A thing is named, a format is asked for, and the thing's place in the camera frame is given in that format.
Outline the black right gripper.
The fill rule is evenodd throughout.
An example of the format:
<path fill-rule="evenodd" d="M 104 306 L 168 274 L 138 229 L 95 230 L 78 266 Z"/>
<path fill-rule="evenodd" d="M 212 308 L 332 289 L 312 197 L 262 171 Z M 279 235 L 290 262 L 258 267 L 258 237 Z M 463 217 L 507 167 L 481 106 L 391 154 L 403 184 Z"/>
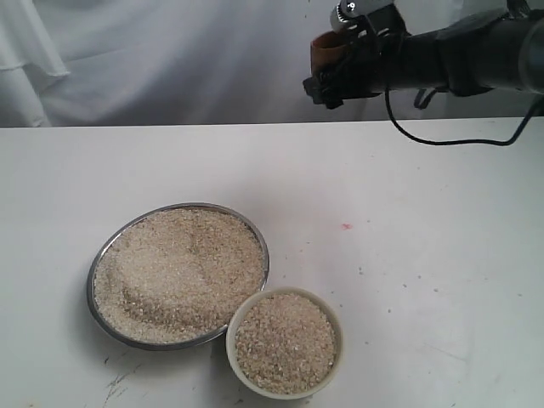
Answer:
<path fill-rule="evenodd" d="M 314 105 L 334 110 L 344 99 L 412 88 L 402 61 L 402 48 L 410 34 L 395 4 L 362 17 L 341 32 L 350 35 L 350 43 L 337 72 L 323 71 L 303 80 L 303 89 Z"/>

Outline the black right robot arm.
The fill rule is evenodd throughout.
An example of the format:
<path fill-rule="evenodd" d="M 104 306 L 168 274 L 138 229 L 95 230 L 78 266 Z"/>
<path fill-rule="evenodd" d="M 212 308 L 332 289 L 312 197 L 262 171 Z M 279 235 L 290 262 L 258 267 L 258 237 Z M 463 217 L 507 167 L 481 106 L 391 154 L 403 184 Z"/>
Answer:
<path fill-rule="evenodd" d="M 543 12 L 525 1 L 412 35 L 392 1 L 341 1 L 312 44 L 303 87 L 317 105 L 433 89 L 471 97 L 494 89 L 543 92 Z"/>

